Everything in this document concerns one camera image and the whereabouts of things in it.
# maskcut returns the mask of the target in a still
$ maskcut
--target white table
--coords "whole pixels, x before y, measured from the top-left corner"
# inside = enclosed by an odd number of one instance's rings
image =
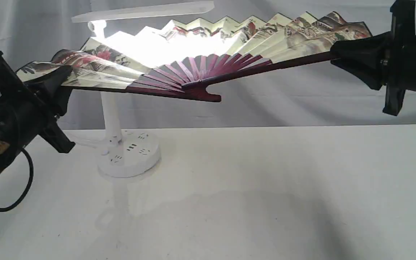
[[[416,259],[416,125],[151,131],[163,159],[134,179],[33,141],[0,260]],[[0,206],[27,168],[3,172]]]

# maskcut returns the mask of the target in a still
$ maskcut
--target lamp base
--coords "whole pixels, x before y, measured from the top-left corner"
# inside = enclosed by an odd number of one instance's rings
[[[117,146],[99,148],[96,157],[102,172],[117,178],[138,176],[152,168],[160,158],[157,136],[139,130],[125,130]]]

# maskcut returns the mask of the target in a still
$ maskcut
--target power cord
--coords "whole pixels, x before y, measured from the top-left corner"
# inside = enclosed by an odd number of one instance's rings
[[[8,142],[5,138],[2,138],[1,136],[0,136],[0,140],[8,143],[9,145],[12,145],[10,142]],[[34,176],[33,160],[31,159],[30,154],[27,152],[27,150],[25,150],[25,148],[20,146],[18,143],[16,144],[16,146],[25,155],[28,161],[28,167],[30,169],[28,183],[27,183],[27,186],[25,187],[25,190],[22,192],[22,195],[12,205],[5,207],[5,208],[0,208],[0,212],[7,212],[17,207],[23,201],[23,199],[25,199],[25,196],[27,196],[28,191],[30,190],[31,184],[33,183],[33,176]]]

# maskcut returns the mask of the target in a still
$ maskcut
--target white fabric backdrop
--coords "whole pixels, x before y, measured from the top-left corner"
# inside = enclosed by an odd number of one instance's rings
[[[79,49],[90,35],[86,24],[70,17],[91,10],[176,3],[178,0],[0,0],[0,50],[16,69],[32,60],[49,60],[59,49]],[[323,16],[336,10],[349,21],[365,21],[373,34],[388,31],[393,0],[215,0],[215,9],[198,17],[215,21],[225,15],[267,20],[281,12]],[[106,35],[136,33],[143,26],[161,28],[170,18],[110,21]],[[209,87],[221,103],[203,103],[118,94],[124,128],[379,125],[416,123],[416,94],[408,93],[399,117],[383,114],[384,91],[370,90],[357,78],[329,63],[269,72]],[[74,91],[64,129],[101,129],[104,120],[98,92]]]

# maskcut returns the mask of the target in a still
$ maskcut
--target folding fan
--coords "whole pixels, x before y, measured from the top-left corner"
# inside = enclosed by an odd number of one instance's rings
[[[325,61],[336,41],[369,36],[364,22],[348,23],[336,12],[320,19],[304,13],[295,20],[278,13],[267,22],[254,16],[241,23],[228,16],[215,23],[171,20],[161,30],[146,26],[135,36],[119,31],[89,38],[79,51],[63,49],[17,75],[28,81],[72,65],[63,86],[220,102],[221,96],[206,91],[208,85]]]

